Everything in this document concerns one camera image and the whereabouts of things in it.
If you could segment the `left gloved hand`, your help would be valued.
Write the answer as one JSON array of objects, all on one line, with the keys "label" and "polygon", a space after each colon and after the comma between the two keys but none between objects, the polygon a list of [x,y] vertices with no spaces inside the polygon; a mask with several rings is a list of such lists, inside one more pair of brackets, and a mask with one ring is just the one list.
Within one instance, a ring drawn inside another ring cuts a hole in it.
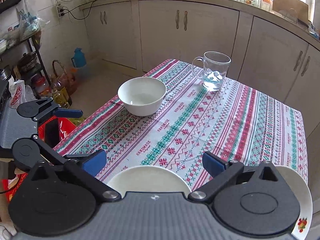
[{"label": "left gloved hand", "polygon": [[11,240],[16,233],[12,222],[0,222],[0,240]]}]

